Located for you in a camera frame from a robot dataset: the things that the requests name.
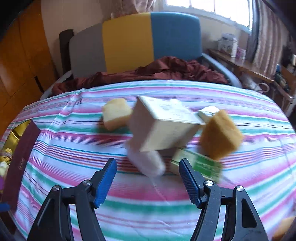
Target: striped tablecloth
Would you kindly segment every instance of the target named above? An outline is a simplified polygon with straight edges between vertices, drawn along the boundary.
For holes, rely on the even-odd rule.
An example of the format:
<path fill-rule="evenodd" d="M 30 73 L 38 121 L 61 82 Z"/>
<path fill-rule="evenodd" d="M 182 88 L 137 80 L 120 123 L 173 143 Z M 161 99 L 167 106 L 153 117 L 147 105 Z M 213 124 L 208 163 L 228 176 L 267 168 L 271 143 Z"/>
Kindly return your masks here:
<path fill-rule="evenodd" d="M 253 201 L 271 237 L 276 225 L 294 210 L 296 136 L 286 116 L 268 97 L 227 85 L 190 81 L 141 81 L 82 89 L 26 106 L 9 125 L 27 119 L 41 129 L 26 166 L 13 219 L 24 237 L 51 187 L 78 185 L 100 170 L 108 158 L 118 171 L 107 199 L 96 210 L 106 240 L 190 240 L 200 211 L 191 204 L 180 179 L 170 173 L 149 179 L 126 157 L 123 144 L 128 128 L 112 133 L 101 120 L 102 106 L 125 98 L 130 106 L 138 95 L 179 99 L 197 112 L 215 105 L 231 115 L 245 135 L 240 149 L 222 160 L 220 185 L 242 185 Z M 188 144 L 196 150 L 199 135 Z M 222 234 L 225 207 L 221 209 L 215 240 Z M 75 207 L 71 206 L 75 240 L 81 240 Z"/>

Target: orange sponge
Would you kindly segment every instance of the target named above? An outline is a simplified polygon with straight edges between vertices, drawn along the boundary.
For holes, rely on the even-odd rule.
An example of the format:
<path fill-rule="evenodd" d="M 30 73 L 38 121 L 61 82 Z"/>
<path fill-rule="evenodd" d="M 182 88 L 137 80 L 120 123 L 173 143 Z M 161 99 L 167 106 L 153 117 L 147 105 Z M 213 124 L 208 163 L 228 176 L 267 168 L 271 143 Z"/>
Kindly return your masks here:
<path fill-rule="evenodd" d="M 220 110 L 206 124 L 200 136 L 203 151 L 213 160 L 220 160 L 236 151 L 244 136 L 227 115 Z"/>

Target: open gift box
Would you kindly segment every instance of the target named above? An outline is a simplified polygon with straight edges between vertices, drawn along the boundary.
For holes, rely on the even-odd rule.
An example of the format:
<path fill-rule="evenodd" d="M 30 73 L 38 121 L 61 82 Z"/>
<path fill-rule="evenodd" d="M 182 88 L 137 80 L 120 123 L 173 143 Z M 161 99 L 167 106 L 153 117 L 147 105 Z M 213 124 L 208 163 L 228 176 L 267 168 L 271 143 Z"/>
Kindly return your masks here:
<path fill-rule="evenodd" d="M 32 120 L 15 127 L 0 152 L 0 200 L 15 211 L 24 171 L 40 134 Z"/>

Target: silver bolt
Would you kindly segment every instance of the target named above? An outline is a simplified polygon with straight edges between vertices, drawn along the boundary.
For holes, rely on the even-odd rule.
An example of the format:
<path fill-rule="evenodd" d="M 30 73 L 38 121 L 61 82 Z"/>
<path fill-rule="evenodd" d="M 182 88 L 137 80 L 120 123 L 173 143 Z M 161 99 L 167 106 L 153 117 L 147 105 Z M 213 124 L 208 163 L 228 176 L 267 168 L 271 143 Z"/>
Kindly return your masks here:
<path fill-rule="evenodd" d="M 211 180 L 207 180 L 207 181 L 205 181 L 205 184 L 206 184 L 207 186 L 209 186 L 209 187 L 211 187 L 211 186 L 214 185 L 213 181 L 211 181 Z"/>
<path fill-rule="evenodd" d="M 237 190 L 238 190 L 239 192 L 242 192 L 242 191 L 244 190 L 244 188 L 243 188 L 242 186 L 237 186 Z"/>
<path fill-rule="evenodd" d="M 57 191 L 57 190 L 59 190 L 59 185 L 54 185 L 54 186 L 52 187 L 52 190 L 53 190 L 53 191 Z"/>
<path fill-rule="evenodd" d="M 84 181 L 83 181 L 83 185 L 85 185 L 85 186 L 89 186 L 90 183 L 91 183 L 90 180 L 84 180 Z"/>

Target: green box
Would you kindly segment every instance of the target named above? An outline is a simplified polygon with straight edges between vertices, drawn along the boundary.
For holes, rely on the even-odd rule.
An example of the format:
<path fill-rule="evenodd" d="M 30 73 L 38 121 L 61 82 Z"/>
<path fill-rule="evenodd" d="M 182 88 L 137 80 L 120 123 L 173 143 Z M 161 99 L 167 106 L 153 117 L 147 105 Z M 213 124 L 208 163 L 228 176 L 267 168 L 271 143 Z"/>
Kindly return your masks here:
<path fill-rule="evenodd" d="M 205 178 L 218 182 L 223 166 L 220 162 L 204 156 L 202 154 L 187 150 L 177 149 L 172 161 L 170 162 L 170 171 L 179 174 L 179 162 L 186 158 L 195 171 L 199 171 Z"/>

